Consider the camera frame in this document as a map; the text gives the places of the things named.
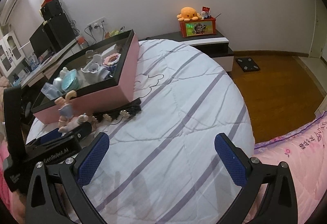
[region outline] pink blanket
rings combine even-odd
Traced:
[[[0,199],[4,202],[7,209],[19,224],[25,223],[25,205],[21,202],[24,198],[19,199],[17,192],[12,193],[3,177],[3,160],[9,155],[7,143],[0,143]]]
[[[284,136],[255,145],[262,163],[288,163],[298,203],[298,223],[303,224],[327,189],[327,113]],[[266,186],[262,186],[246,221],[254,217]]]

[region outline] air conditioner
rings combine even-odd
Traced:
[[[4,5],[4,8],[0,14],[0,25],[4,26],[7,24],[9,16],[13,11],[15,5],[19,2],[19,0],[7,0]]]

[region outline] cabinet door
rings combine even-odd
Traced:
[[[4,39],[0,40],[0,68],[5,77],[8,77],[9,74],[15,68],[14,61],[9,54]]]
[[[9,55],[13,59],[14,63],[18,65],[25,58],[25,54],[22,50],[19,50],[20,45],[15,36],[15,33],[13,31],[9,32],[3,37],[3,40],[7,46]]]

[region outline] storage box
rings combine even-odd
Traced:
[[[114,44],[121,45],[122,49],[113,77],[76,90],[77,97],[71,100],[75,116],[83,113],[92,115],[95,112],[111,110],[133,101],[140,50],[133,30],[103,40],[67,58],[54,72],[48,83],[53,83],[63,67],[67,67],[68,70],[83,68],[86,65],[87,50],[96,50],[100,54]],[[55,105],[54,101],[40,93],[33,105],[32,113],[44,124],[55,123],[59,120],[59,106]]]
[[[180,31],[183,37],[215,35],[216,34],[216,19],[202,19],[189,22],[179,22]]]

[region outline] cartoon panda picture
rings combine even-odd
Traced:
[[[204,34],[204,30],[206,28],[206,25],[203,25],[201,23],[197,23],[195,26],[194,26],[194,31],[193,31],[193,34],[197,34],[197,35],[201,35],[201,34]]]

